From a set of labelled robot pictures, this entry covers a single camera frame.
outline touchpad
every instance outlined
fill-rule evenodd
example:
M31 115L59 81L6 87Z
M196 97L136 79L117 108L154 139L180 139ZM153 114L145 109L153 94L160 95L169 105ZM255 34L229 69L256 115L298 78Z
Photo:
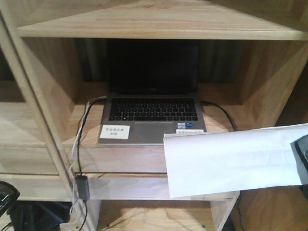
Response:
M131 139L137 143L163 143L165 133L175 133L170 122L135 122Z

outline paper sheet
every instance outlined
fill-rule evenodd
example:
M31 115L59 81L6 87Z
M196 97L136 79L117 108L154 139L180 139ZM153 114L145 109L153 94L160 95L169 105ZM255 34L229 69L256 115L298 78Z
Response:
M166 135L170 197L308 184L308 173L290 145L307 134L308 124Z

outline power adapter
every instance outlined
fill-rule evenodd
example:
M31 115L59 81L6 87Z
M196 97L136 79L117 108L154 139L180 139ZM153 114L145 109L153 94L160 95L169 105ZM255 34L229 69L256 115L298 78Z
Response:
M90 192L89 192L89 182L88 177L83 175L78 175L75 177L75 181L77 184L79 199L83 201L87 201L90 199Z

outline white cable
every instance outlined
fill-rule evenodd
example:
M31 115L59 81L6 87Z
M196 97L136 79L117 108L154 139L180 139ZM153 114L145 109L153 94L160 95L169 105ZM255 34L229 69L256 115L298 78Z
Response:
M85 115L87 114L87 112L88 112L88 110L89 110L89 107L90 107L90 105L91 105L91 102L92 101L94 101L94 100L98 100L98 99L106 99L107 98L107 96L101 96L101 97L98 97L98 98L94 98L94 99L90 99L88 102L87 102L87 104L86 104L86 109L85 109L85 112L84 112L84 114L82 115L82 118L81 118L81 120L80 120L80 124L79 124L79 129L78 129L78 132L77 132L77 135L76 135L76 137L75 137L75 140L74 140L74 143L73 143L73 147L72 147L72 153L71 153L71 158L72 158L72 160L73 160L73 163L71 164L71 166L69 167L69 169L68 169L68 173L69 173L69 175L70 175L70 177L72 178L72 181L73 181L73 186L72 186L72 191L73 191L73 198L72 198L72 201L73 201L73 204L72 204L72 206L71 206L71 208L70 208L70 215L72 215L73 214L73 212L76 210L75 209L75 206L76 205L78 205L78 198L76 198L76 189L75 189L75 187L76 187L76 181L75 181L75 175L74 175L74 172L73 172L73 167L74 167L74 165L76 164L76 152L77 152L77 148L76 148L76 146L77 146L77 143L78 143L78 138L79 138L79 136L80 136L80 133L81 133L81 128L82 128L82 124L84 124L86 121L85 121ZM69 231L72 231L70 228L68 228L68 227L66 227L66 225L74 225L74 224L76 224L78 221L79 221L79 219L80 219L80 217L81 217L81 213L79 212L79 210L76 210L76 211L78 211L78 216L77 216L77 218L76 218L76 220L74 221L74 222L70 222L70 223L62 223L62 224L60 224L60 227L63 227L63 228L65 228L65 229L67 229L67 230L69 230Z

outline laptop keyboard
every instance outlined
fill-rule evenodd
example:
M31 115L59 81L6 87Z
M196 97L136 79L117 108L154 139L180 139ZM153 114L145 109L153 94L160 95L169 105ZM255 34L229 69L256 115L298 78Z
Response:
M192 98L114 98L109 120L196 121Z

